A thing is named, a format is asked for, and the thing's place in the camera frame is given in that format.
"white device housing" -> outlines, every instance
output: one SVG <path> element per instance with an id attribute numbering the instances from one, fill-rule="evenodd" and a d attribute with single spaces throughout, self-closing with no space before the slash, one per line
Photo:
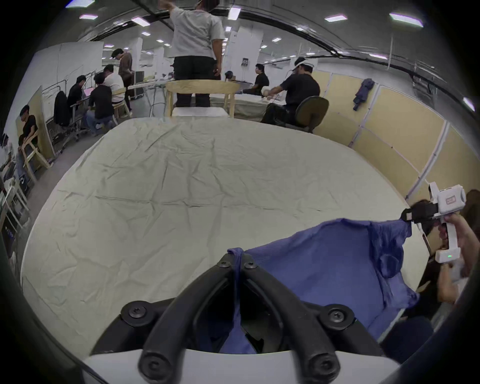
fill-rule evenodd
<path id="1" fill-rule="evenodd" d="M 467 199 L 465 190 L 459 184 L 439 191 L 437 183 L 432 182 L 429 184 L 429 189 L 431 202 L 438 204 L 438 212 L 433 215 L 433 218 L 440 219 L 441 223 L 445 223 L 445 215 L 460 211 L 465 206 Z M 435 252 L 435 261 L 438 263 L 447 263 L 460 258 L 460 248 L 458 247 L 455 226 L 451 223 L 446 223 L 446 226 L 448 249 Z"/>

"screw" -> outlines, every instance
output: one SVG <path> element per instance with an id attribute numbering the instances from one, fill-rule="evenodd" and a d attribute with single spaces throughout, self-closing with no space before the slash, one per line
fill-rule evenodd
<path id="1" fill-rule="evenodd" d="M 141 319 L 147 314 L 147 309 L 143 305 L 132 307 L 129 309 L 128 314 L 134 319 Z"/>

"grey t-shirt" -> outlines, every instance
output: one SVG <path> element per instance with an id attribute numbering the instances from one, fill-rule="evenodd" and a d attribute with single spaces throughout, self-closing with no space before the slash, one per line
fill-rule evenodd
<path id="1" fill-rule="evenodd" d="M 202 10 L 186 11 L 173 8 L 170 19 L 175 27 L 171 55 L 207 56 L 216 58 L 212 50 L 212 40 L 224 39 L 222 21 Z"/>

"table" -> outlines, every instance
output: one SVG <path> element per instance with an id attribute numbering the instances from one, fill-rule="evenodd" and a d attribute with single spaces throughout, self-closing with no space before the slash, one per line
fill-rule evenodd
<path id="1" fill-rule="evenodd" d="M 43 324 L 79 358 L 133 300 L 175 297 L 228 248 L 323 221 L 397 219 L 405 201 L 354 150 L 230 118 L 141 118 L 68 170 L 34 223 L 21 281 Z M 402 274 L 418 286 L 418 229 Z"/>

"black pants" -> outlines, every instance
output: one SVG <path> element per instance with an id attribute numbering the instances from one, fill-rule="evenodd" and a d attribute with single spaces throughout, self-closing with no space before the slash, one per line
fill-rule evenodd
<path id="1" fill-rule="evenodd" d="M 214 80 L 216 60 L 207 56 L 179 56 L 173 61 L 175 80 L 211 79 Z M 177 93 L 177 107 L 189 107 L 192 94 Z M 209 94 L 196 94 L 197 107 L 209 107 Z"/>
<path id="2" fill-rule="evenodd" d="M 295 113 L 281 105 L 270 103 L 261 122 L 271 125 L 281 125 L 281 123 L 296 125 Z"/>

